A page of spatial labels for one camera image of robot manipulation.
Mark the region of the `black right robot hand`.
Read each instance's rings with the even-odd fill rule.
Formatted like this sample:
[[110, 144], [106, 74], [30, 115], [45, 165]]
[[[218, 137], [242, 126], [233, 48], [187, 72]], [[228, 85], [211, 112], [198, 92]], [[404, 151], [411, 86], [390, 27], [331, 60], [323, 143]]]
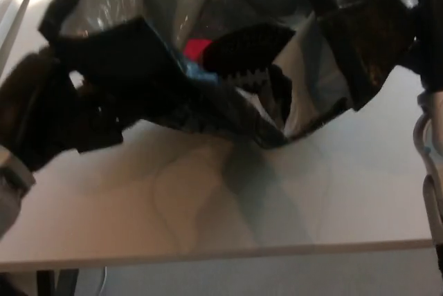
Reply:
[[425, 91], [442, 90], [442, 0], [418, 0], [414, 9], [417, 41], [401, 65], [421, 77]]

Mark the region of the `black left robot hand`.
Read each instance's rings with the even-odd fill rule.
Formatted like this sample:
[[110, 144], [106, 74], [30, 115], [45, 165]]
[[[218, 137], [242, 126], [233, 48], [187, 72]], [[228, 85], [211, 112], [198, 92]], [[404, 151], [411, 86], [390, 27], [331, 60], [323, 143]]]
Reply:
[[123, 142], [113, 101], [96, 86], [74, 86], [67, 68], [44, 48], [27, 54], [1, 84], [1, 144], [36, 172], [64, 151]]

